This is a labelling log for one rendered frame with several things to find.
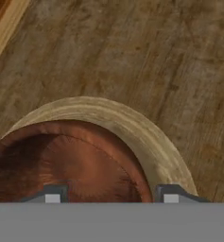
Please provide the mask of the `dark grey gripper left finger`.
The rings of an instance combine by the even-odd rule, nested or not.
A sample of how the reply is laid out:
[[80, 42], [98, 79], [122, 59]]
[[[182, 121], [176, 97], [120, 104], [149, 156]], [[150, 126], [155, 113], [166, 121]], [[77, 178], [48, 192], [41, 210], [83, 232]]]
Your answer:
[[68, 186], [64, 184], [49, 184], [42, 191], [21, 199], [21, 202], [67, 203]]

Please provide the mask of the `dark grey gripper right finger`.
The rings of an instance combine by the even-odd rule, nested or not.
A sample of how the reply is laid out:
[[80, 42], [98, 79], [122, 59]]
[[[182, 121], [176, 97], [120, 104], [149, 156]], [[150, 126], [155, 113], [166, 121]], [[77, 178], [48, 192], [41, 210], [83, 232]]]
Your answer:
[[208, 202], [208, 199], [192, 195], [178, 184], [158, 184], [154, 198], [160, 203]]

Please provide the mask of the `light wooden cabinet front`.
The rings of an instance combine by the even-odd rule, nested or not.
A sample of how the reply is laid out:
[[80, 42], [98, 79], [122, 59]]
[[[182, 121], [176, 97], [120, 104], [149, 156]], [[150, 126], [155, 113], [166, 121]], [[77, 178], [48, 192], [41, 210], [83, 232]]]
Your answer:
[[0, 55], [20, 22], [30, 0], [0, 0]]

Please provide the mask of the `large wooden bowl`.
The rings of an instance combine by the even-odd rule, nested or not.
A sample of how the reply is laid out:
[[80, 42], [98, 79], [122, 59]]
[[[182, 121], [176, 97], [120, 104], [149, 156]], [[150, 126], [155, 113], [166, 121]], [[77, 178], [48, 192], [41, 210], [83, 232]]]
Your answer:
[[98, 97], [41, 106], [0, 139], [0, 202], [65, 187], [71, 202], [151, 202], [159, 184], [195, 194], [186, 163], [139, 112]]

